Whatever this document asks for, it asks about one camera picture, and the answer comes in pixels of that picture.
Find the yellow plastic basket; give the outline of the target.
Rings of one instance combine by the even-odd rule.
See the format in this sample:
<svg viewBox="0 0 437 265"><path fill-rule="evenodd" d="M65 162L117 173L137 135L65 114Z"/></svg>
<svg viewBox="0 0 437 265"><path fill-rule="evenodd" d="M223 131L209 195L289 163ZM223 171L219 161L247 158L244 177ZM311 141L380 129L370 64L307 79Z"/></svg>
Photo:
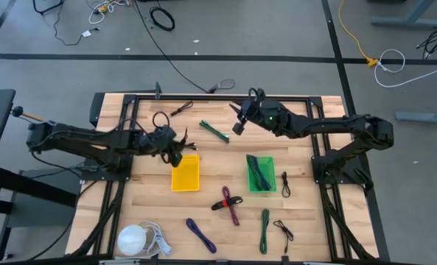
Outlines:
<svg viewBox="0 0 437 265"><path fill-rule="evenodd" d="M178 167L172 169L171 191L198 191L200 189L200 157L184 155Z"/></svg>

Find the grey-blue desk foot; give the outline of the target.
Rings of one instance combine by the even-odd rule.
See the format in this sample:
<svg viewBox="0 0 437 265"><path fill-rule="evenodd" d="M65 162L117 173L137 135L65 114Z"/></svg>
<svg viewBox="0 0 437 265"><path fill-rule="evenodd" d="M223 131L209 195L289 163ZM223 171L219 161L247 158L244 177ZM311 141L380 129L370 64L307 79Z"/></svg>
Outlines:
<svg viewBox="0 0 437 265"><path fill-rule="evenodd" d="M371 23L379 27L405 27L414 29L437 29L437 19L422 18L435 0L418 0L404 17L372 16Z"/></svg>
<svg viewBox="0 0 437 265"><path fill-rule="evenodd" d="M437 124L437 113L395 112L397 121L413 121Z"/></svg>

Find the white round dome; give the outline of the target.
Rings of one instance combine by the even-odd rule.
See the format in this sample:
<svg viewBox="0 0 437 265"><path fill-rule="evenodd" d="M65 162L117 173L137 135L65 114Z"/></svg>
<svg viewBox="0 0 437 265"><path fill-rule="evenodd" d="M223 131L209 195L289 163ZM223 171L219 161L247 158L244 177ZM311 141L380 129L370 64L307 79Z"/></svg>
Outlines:
<svg viewBox="0 0 437 265"><path fill-rule="evenodd" d="M147 236L143 227L128 225L119 233L117 245L122 254L132 256L143 250L146 240Z"/></svg>

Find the green plastic basket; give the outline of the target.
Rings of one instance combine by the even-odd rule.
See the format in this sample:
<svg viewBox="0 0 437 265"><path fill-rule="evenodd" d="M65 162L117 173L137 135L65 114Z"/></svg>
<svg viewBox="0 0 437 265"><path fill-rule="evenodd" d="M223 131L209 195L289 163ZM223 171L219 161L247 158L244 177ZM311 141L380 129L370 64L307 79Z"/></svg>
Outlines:
<svg viewBox="0 0 437 265"><path fill-rule="evenodd" d="M246 155L248 190L251 193L276 192L276 174L272 157Z"/></svg>

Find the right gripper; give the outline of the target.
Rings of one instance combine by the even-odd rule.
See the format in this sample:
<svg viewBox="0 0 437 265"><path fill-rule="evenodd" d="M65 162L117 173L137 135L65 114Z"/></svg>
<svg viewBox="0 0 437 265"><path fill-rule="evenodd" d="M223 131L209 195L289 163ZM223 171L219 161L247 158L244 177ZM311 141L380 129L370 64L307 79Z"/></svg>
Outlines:
<svg viewBox="0 0 437 265"><path fill-rule="evenodd" d="M229 106L237 113L238 122L232 130L241 135L250 121L274 135L283 135L288 130L288 109L278 101L266 100L263 90L249 90L248 98Z"/></svg>

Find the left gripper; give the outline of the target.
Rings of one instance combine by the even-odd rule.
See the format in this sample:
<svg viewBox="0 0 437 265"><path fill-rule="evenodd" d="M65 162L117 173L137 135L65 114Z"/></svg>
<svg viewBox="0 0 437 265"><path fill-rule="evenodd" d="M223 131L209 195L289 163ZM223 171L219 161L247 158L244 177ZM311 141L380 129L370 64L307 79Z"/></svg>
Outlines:
<svg viewBox="0 0 437 265"><path fill-rule="evenodd" d="M144 137L144 148L148 155L160 155L165 163L178 167L182 159L181 152L185 148L188 136L181 140L175 140L177 134L170 127L158 127L153 132L147 133Z"/></svg>

